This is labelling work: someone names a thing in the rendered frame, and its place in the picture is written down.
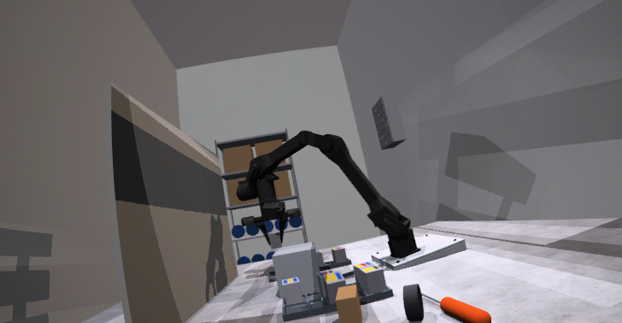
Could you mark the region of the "orange screwdriver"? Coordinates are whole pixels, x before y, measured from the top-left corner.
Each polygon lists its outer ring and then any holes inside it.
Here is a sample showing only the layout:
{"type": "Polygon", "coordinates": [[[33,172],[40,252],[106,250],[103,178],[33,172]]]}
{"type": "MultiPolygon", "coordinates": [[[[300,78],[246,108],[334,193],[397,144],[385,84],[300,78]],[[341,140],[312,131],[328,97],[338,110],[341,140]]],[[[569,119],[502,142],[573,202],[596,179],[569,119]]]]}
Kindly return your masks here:
{"type": "Polygon", "coordinates": [[[488,312],[455,300],[452,297],[445,297],[441,300],[425,292],[421,292],[421,296],[440,303],[440,308],[444,313],[446,312],[447,314],[455,316],[455,318],[463,320],[466,323],[491,323],[491,317],[488,312]]]}

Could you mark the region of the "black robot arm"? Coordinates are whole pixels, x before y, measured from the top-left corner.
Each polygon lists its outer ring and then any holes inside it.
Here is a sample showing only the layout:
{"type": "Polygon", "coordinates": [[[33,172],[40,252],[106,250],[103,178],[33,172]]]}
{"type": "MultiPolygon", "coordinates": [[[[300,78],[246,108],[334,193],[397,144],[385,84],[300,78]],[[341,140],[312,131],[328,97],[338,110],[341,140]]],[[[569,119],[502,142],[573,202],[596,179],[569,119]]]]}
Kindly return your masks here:
{"type": "MultiPolygon", "coordinates": [[[[272,152],[254,158],[250,162],[246,179],[238,182],[239,186],[236,191],[238,199],[244,202],[275,194],[273,181],[279,177],[271,172],[283,160],[307,145],[319,148],[328,159],[336,163],[361,194],[370,208],[367,217],[375,227],[378,226],[381,231],[387,233],[390,256],[403,258],[421,250],[421,248],[417,249],[414,232],[410,228],[411,220],[401,215],[396,207],[379,195],[373,184],[351,158],[346,143],[336,135],[325,134],[323,136],[310,131],[300,131],[272,152]]],[[[277,219],[280,214],[285,213],[285,202],[280,202],[279,199],[274,200],[275,203],[270,203],[268,199],[264,200],[263,218],[277,219]]]]}

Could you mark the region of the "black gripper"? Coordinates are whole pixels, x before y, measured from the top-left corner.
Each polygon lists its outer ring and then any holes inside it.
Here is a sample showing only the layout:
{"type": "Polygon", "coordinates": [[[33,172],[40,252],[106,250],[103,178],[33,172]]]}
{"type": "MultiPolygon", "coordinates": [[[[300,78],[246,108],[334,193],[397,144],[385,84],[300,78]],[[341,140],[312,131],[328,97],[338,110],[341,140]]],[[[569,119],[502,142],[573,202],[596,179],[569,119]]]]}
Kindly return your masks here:
{"type": "MultiPolygon", "coordinates": [[[[275,203],[274,199],[276,199],[276,194],[259,197],[261,216],[259,216],[259,217],[254,217],[254,216],[244,217],[244,218],[241,219],[241,222],[242,222],[242,226],[254,225],[254,223],[255,223],[255,227],[261,228],[261,230],[264,233],[267,241],[269,242],[269,238],[268,238],[268,235],[267,235],[267,230],[266,230],[265,224],[263,224],[263,221],[275,220],[276,218],[272,218],[272,217],[263,218],[262,207],[264,205],[264,200],[266,200],[266,199],[268,199],[270,203],[275,203]]],[[[287,209],[284,214],[280,214],[279,215],[279,218],[277,218],[277,219],[280,219],[280,221],[279,221],[279,230],[280,230],[281,243],[283,243],[285,224],[286,224],[286,221],[288,221],[288,217],[289,218],[295,218],[295,217],[299,217],[299,216],[301,216],[301,212],[300,212],[299,208],[287,209]]],[[[270,242],[269,242],[269,244],[271,245],[270,242]]]]}

